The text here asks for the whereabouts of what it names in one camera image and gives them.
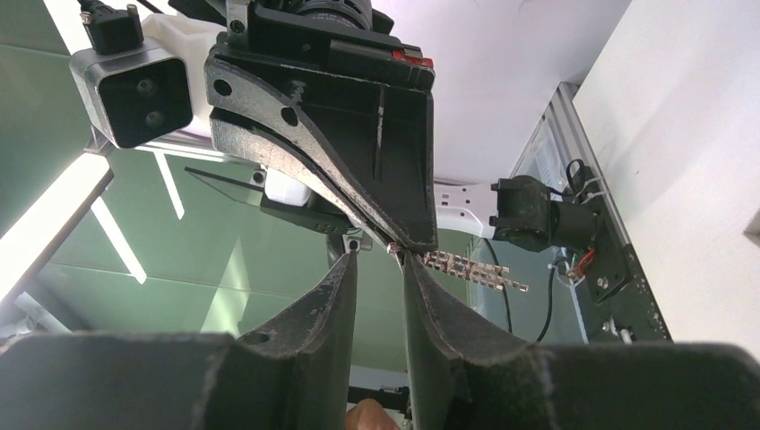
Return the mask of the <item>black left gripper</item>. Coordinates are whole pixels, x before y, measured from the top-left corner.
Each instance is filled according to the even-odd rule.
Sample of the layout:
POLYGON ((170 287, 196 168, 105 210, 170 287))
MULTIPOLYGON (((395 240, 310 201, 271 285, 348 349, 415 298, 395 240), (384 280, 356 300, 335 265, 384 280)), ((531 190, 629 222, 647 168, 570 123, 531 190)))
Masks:
POLYGON ((226 19, 204 63, 215 149, 290 176, 375 241, 438 247, 434 62, 369 1, 216 1, 226 19), (288 77, 290 100, 255 75, 288 77))

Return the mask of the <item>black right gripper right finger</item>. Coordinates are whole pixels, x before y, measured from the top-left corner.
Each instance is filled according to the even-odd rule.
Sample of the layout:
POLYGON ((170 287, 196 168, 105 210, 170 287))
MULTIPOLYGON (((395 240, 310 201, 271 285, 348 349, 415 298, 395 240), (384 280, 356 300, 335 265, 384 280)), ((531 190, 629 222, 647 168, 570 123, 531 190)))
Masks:
POLYGON ((725 344, 535 344, 403 256, 418 429, 756 429, 759 365, 725 344))

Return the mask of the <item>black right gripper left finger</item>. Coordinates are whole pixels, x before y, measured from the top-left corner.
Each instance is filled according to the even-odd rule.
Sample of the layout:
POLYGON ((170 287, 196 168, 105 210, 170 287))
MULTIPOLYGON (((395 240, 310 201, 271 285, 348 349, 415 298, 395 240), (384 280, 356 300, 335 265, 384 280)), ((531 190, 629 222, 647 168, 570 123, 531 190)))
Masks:
POLYGON ((4 429, 340 429, 357 256, 245 335, 36 334, 1 355, 4 429))

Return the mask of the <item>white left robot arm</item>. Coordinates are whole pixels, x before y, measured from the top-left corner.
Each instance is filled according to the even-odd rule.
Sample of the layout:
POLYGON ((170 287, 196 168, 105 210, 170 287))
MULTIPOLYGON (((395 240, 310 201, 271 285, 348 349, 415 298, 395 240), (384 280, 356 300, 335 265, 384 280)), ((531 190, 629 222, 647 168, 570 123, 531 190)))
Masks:
POLYGON ((368 1, 216 1, 204 66, 214 146, 304 185, 393 252, 438 247, 437 221, 539 252, 584 249, 600 220, 530 176, 434 185, 434 64, 368 1))

